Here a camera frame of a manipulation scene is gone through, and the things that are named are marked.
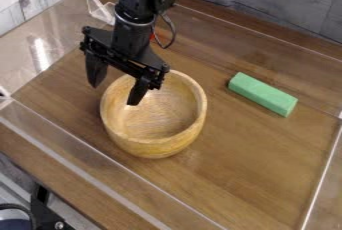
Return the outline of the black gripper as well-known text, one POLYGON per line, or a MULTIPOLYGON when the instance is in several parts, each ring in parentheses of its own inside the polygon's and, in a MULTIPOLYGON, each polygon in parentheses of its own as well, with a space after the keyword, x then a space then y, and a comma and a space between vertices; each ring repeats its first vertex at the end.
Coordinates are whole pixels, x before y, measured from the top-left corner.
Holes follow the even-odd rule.
POLYGON ((128 56, 111 47, 112 32, 91 26, 81 29, 84 39, 78 49, 85 56, 85 72, 89 85, 96 88, 107 76, 108 66, 115 67, 136 78, 129 91, 127 104, 136 106, 149 89, 159 89, 164 75, 169 72, 169 65, 155 54, 147 45, 135 56, 128 56))

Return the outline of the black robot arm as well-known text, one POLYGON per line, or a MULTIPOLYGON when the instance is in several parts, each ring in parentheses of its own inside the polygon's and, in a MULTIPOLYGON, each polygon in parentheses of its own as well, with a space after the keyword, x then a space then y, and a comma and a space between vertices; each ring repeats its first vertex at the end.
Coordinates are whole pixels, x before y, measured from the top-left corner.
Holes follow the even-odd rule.
POLYGON ((161 87, 169 65, 152 51, 149 41, 156 37, 156 18, 161 17, 175 32, 165 11, 175 0, 117 0, 113 7, 115 25, 108 31, 83 27, 84 40, 80 50, 85 56, 87 80, 93 88, 107 76, 107 68, 115 67, 135 78, 127 104, 136 106, 147 91, 161 87))

